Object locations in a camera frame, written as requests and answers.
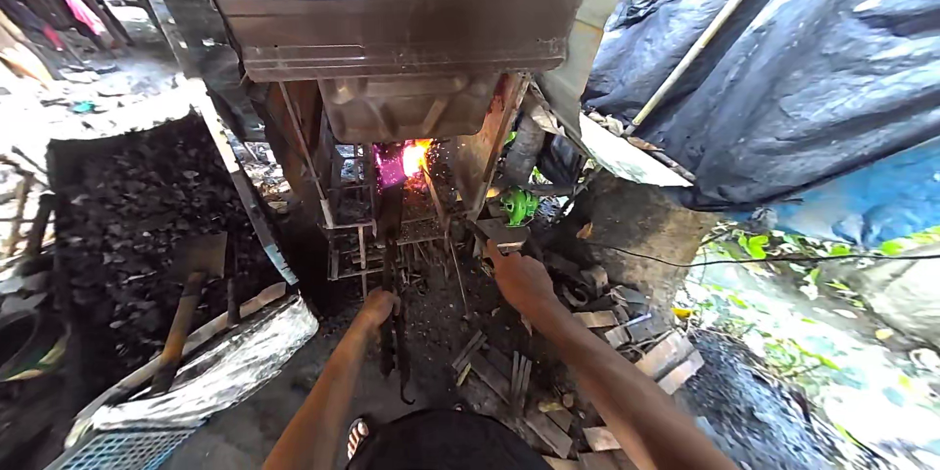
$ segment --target hand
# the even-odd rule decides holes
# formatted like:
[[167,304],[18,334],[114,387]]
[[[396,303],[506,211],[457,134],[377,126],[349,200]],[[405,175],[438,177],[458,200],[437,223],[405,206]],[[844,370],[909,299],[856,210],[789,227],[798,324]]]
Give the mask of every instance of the hand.
[[399,296],[382,288],[375,288],[366,297],[366,302],[359,309],[356,319],[361,320],[370,329],[378,329],[384,320],[388,320],[392,310],[397,314],[400,308]]
[[500,253],[491,239],[486,242],[487,257],[493,260],[493,277],[506,301],[525,315],[534,306],[558,302],[552,278],[545,265],[517,252],[507,256]]

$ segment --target flame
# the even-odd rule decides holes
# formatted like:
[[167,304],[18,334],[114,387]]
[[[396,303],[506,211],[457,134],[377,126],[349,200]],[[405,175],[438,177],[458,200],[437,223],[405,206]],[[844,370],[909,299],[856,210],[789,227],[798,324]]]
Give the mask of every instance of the flame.
[[419,175],[422,169],[428,168],[429,148],[430,140],[408,141],[401,153],[401,166],[404,168],[406,176]]

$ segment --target forearm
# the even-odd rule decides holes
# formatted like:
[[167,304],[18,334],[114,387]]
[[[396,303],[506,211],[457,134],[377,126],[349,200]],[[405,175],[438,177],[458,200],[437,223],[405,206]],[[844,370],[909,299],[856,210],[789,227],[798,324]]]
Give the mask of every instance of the forearm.
[[655,381],[575,320],[557,300],[523,307],[523,313],[558,348],[638,468],[735,468]]
[[343,434],[356,379],[375,330],[353,320],[310,395],[271,451],[264,470],[329,470]]

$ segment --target person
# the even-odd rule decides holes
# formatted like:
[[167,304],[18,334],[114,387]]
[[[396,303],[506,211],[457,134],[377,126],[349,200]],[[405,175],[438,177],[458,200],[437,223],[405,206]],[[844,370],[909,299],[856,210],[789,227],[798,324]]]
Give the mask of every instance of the person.
[[[571,316],[542,263],[519,254],[503,256],[492,241],[487,253],[503,297],[555,345],[637,468],[737,468],[652,379]],[[366,348],[375,342],[382,321],[398,308],[393,293],[370,293],[264,470],[334,467]],[[348,430],[351,470],[550,468],[509,428],[469,411],[422,411],[374,431],[367,426],[356,421]]]

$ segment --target foot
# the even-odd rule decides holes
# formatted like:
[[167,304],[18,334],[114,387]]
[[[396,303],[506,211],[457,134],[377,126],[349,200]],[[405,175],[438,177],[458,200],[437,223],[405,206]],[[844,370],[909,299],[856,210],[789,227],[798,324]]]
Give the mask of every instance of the foot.
[[346,441],[346,456],[350,461],[353,459],[356,449],[368,436],[369,426],[366,425],[366,421],[362,418],[355,419],[350,425],[350,435]]

